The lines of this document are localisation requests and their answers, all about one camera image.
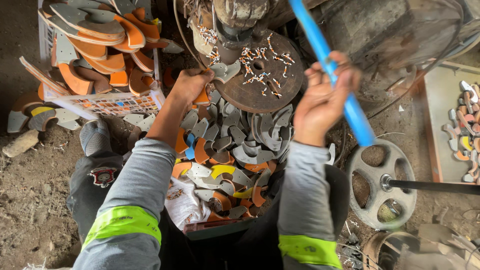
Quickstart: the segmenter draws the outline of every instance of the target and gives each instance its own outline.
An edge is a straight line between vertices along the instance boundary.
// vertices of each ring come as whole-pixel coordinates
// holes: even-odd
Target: hand
[[[167,99],[178,102],[186,108],[191,108],[200,91],[215,76],[215,73],[211,70],[205,74],[200,74],[202,72],[202,69],[182,70]]]
[[[305,71],[308,89],[293,118],[295,140],[303,144],[325,146],[325,134],[342,116],[348,94],[360,86],[361,73],[350,64],[346,54],[332,51],[329,57],[338,63],[335,70],[338,80],[333,91],[330,78],[319,62]]]

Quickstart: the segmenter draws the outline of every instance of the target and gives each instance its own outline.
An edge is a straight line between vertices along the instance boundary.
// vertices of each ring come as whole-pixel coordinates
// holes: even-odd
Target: grey long sleeve shirt
[[[138,141],[97,217],[113,207],[138,206],[159,221],[175,158],[175,150],[165,142],[148,138]],[[280,201],[280,234],[335,240],[328,206],[330,186],[324,180],[323,164],[327,158],[328,151],[324,148],[291,143]],[[145,233],[95,239],[84,247],[73,269],[157,270],[159,251],[157,239]],[[332,269],[300,264],[288,255],[284,256],[284,266],[286,269]]]

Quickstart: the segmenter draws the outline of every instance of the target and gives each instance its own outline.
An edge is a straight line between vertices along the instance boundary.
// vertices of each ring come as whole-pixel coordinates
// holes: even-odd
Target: neon yellow reflective band
[[[329,265],[342,269],[335,252],[336,242],[305,235],[279,235],[278,241],[282,256],[288,255],[299,263]]]
[[[146,233],[162,242],[158,221],[139,206],[118,206],[101,214],[88,232],[82,250],[94,239],[128,233]]]

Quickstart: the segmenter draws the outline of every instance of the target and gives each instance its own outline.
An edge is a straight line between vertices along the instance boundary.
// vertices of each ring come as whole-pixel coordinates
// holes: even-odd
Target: grey shoe
[[[86,157],[98,151],[112,151],[107,123],[103,120],[87,122],[80,132],[80,144]]]

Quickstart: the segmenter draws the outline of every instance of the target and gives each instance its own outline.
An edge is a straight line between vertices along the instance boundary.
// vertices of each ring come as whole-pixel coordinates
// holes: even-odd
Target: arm
[[[335,90],[320,64],[314,63],[305,71],[309,88],[294,116],[295,141],[290,144],[277,225],[285,269],[342,268],[335,252],[330,184],[325,180],[329,155],[324,137],[341,117],[350,90],[358,87],[360,73],[345,55],[332,52],[330,57],[339,63]]]
[[[158,228],[180,121],[212,74],[184,70],[109,190],[74,269],[159,269]]]

